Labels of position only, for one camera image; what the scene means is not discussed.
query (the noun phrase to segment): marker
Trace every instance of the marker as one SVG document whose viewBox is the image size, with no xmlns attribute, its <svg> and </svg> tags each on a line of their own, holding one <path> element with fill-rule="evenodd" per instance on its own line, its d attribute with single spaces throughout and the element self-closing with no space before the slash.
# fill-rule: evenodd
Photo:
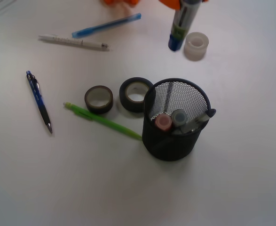
<svg viewBox="0 0 276 226">
<path fill-rule="evenodd" d="M 216 109 L 210 109 L 201 113 L 199 116 L 187 122 L 185 125 L 180 126 L 177 130 L 173 131 L 172 134 L 186 134 L 192 131 L 194 128 L 201 126 L 203 123 L 212 118 L 216 113 Z"/>
</svg>

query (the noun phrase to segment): pen clip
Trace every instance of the pen clip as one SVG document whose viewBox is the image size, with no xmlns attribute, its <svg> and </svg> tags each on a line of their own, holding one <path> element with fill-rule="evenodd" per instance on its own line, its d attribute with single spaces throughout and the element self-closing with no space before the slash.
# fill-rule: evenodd
<svg viewBox="0 0 276 226">
<path fill-rule="evenodd" d="M 42 96 L 42 93 L 40 92 L 40 88 L 39 88 L 39 82 L 37 81 L 37 79 L 35 79 L 35 84 L 36 84 L 36 89 L 39 91 L 40 96 Z"/>
<path fill-rule="evenodd" d="M 27 71 L 27 78 L 32 83 L 33 87 L 39 92 L 39 95 L 42 96 L 42 93 L 40 92 L 40 88 L 39 88 L 39 82 L 35 78 L 35 76 L 31 74 L 30 71 Z"/>
</svg>

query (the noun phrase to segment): white desk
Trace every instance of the white desk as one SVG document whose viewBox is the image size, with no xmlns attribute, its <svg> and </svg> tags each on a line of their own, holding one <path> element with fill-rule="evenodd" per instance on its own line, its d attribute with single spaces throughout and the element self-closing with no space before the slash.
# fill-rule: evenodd
<svg viewBox="0 0 276 226">
<path fill-rule="evenodd" d="M 87 38 L 111 52 L 37 39 L 138 12 L 141 20 Z M 172 19 L 157 0 L 113 9 L 17 0 L 1 13 L 0 226 L 276 226 L 276 3 L 203 4 L 191 28 L 210 39 L 199 62 L 169 50 Z M 52 137 L 27 70 L 40 82 Z M 115 100 L 107 117 L 142 133 L 143 119 L 117 103 L 131 77 L 185 78 L 206 92 L 217 114 L 188 157 L 159 161 L 142 142 L 63 107 L 84 107 L 85 92 L 105 85 Z"/>
</svg>

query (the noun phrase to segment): pen grip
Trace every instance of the pen grip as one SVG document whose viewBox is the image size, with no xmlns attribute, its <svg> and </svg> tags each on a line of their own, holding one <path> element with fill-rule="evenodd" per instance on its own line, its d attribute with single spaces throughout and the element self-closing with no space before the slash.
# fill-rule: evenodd
<svg viewBox="0 0 276 226">
<path fill-rule="evenodd" d="M 48 123 L 50 123 L 50 119 L 49 119 L 46 107 L 44 105 L 39 106 L 39 112 L 40 112 L 45 124 L 47 125 Z"/>
</svg>

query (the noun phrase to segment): black mesh pen holder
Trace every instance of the black mesh pen holder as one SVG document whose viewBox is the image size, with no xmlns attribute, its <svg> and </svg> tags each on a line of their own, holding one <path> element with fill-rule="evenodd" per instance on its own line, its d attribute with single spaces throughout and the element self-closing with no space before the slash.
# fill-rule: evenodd
<svg viewBox="0 0 276 226">
<path fill-rule="evenodd" d="M 193 149 L 207 122 L 190 133 L 174 135 L 155 126 L 155 118 L 162 113 L 171 115 L 182 109 L 188 120 L 211 109 L 209 99 L 196 84 L 184 79 L 165 79 L 154 84 L 144 98 L 144 123 L 142 140 L 147 150 L 156 158 L 175 161 L 187 156 Z"/>
</svg>

